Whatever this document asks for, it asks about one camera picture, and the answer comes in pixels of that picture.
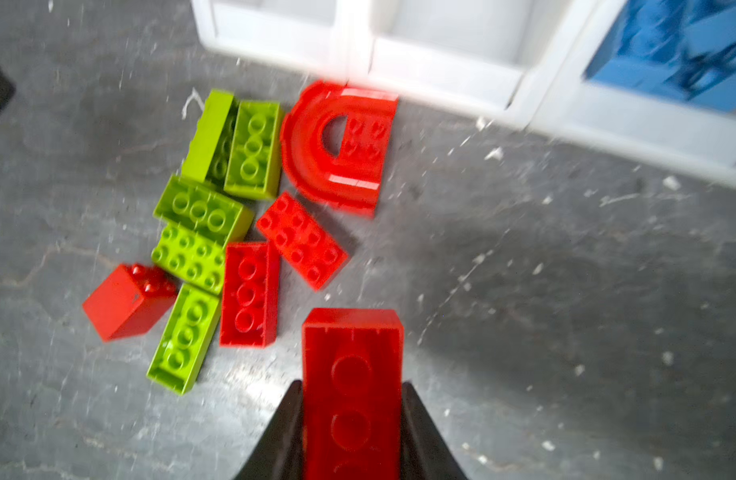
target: red 2x2 brick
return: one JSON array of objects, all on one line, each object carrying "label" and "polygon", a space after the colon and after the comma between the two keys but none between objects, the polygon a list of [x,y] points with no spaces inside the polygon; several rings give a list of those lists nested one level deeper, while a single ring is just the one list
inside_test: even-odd
[{"label": "red 2x2 brick", "polygon": [[269,243],[229,244],[221,346],[265,347],[277,339],[279,253]]},{"label": "red 2x2 brick", "polygon": [[349,259],[288,192],[279,196],[256,226],[315,290],[323,288]]},{"label": "red 2x2 brick", "polygon": [[405,336],[397,314],[314,309],[302,333],[304,479],[398,480]]},{"label": "red 2x2 brick", "polygon": [[176,301],[178,288],[156,266],[120,265],[82,304],[103,341],[142,335]]}]

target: red curved lego piece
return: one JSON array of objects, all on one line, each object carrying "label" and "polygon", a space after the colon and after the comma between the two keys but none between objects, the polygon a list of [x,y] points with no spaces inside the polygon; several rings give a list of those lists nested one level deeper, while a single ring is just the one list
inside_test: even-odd
[{"label": "red curved lego piece", "polygon": [[[283,168],[307,198],[339,210],[373,216],[379,202],[384,156],[398,96],[383,91],[315,82],[286,116],[280,134]],[[325,148],[323,131],[346,116],[338,157]]]}]

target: lime green lego brick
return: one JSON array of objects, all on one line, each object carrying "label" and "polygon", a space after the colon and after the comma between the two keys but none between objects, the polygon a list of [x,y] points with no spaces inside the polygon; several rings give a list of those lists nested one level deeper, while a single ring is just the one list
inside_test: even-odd
[{"label": "lime green lego brick", "polygon": [[240,202],[176,175],[154,207],[155,218],[181,225],[222,248],[245,237],[253,215]]},{"label": "lime green lego brick", "polygon": [[183,285],[147,377],[179,395],[189,392],[216,331],[220,307],[218,297]]},{"label": "lime green lego brick", "polygon": [[231,93],[210,91],[205,111],[197,121],[197,131],[189,144],[189,154],[181,165],[183,177],[223,187],[237,109],[238,102]]},{"label": "lime green lego brick", "polygon": [[224,250],[192,230],[169,224],[152,250],[152,261],[185,282],[219,295],[223,288]]},{"label": "lime green lego brick", "polygon": [[224,191],[236,197],[272,200],[279,187],[279,104],[240,101]]}]

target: red lego brick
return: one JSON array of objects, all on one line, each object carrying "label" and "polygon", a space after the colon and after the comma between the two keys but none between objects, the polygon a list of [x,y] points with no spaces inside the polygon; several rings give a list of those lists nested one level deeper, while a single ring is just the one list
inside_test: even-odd
[{"label": "red lego brick", "polygon": [[221,346],[265,347],[277,339],[279,252],[268,242],[227,245]]},{"label": "red lego brick", "polygon": [[312,310],[302,327],[304,479],[398,480],[402,345],[393,310]]},{"label": "red lego brick", "polygon": [[279,196],[256,226],[315,290],[323,288],[349,259],[288,192]]},{"label": "red lego brick", "polygon": [[142,335],[173,306],[178,288],[156,266],[120,265],[82,304],[104,342]]},{"label": "red lego brick", "polygon": [[[396,94],[384,91],[325,82],[307,87],[280,131],[283,168],[293,185],[313,202],[373,216],[397,102]],[[344,116],[344,139],[334,157],[323,132]]]}]

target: concrete floor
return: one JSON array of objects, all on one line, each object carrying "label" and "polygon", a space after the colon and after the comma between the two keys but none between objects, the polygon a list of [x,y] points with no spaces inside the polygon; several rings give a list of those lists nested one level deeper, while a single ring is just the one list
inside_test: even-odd
[{"label": "concrete floor", "polygon": [[164,322],[102,344],[80,305],[148,261],[193,89],[289,108],[313,79],[205,52],[186,0],[0,0],[0,65],[0,479],[230,478],[315,306],[397,310],[472,480],[736,478],[736,192],[401,102],[376,218],[309,205],[344,271],[284,266],[277,342],[214,341],[178,398],[145,377]]}]

